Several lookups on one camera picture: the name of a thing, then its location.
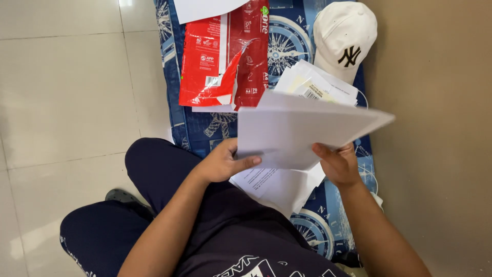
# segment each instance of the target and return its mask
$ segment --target red paper ream wrapper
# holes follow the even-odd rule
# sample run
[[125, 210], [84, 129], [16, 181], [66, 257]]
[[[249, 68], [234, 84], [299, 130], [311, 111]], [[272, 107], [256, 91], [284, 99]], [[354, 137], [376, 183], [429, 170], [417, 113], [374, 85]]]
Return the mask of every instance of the red paper ream wrapper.
[[268, 89], [267, 7], [267, 0], [251, 0], [186, 25], [180, 105], [258, 105]]

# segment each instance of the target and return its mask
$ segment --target ny logo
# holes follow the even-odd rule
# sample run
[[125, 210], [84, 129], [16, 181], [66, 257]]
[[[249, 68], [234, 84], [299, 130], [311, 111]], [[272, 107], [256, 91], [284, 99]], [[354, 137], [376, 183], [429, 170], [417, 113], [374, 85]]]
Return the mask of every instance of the ny logo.
[[357, 47], [357, 50], [355, 50], [354, 53], [354, 46], [350, 47], [350, 54], [348, 52], [348, 48], [345, 49], [345, 53], [343, 54], [343, 57], [338, 60], [338, 63], [343, 62], [345, 58], [347, 58], [347, 63], [345, 64], [344, 67], [348, 67], [348, 64], [352, 64], [353, 66], [355, 65], [355, 60], [357, 59], [357, 56], [361, 53], [361, 48]]

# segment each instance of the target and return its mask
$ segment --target barcode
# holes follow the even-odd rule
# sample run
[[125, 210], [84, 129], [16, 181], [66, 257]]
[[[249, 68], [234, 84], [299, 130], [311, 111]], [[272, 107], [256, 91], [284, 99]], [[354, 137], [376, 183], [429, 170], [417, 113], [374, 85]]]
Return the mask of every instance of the barcode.
[[205, 86], [206, 87], [218, 87], [220, 86], [220, 80], [222, 78], [219, 77], [213, 77], [213, 76], [206, 76], [205, 78]]
[[304, 93], [304, 96], [308, 99], [320, 99], [322, 96], [315, 93], [312, 90], [307, 90], [306, 93]]

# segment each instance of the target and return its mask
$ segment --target hand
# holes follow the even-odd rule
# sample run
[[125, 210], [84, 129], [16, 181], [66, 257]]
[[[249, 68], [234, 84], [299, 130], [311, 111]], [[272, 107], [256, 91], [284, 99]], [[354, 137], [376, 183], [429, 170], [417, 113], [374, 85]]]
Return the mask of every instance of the hand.
[[209, 183], [222, 182], [261, 163], [261, 158], [258, 156], [235, 161], [233, 155], [236, 150], [238, 150], [238, 139], [226, 139], [217, 145], [191, 172]]
[[362, 182], [353, 143], [334, 152], [320, 143], [314, 143], [312, 150], [322, 159], [321, 167], [328, 180], [339, 189]]

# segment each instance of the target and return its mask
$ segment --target beige wall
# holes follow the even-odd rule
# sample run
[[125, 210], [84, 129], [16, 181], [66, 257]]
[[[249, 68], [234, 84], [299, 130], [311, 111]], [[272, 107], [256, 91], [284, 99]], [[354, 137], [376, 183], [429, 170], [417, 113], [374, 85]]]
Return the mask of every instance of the beige wall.
[[369, 105], [386, 214], [435, 277], [492, 276], [492, 2], [362, 0], [378, 38]]

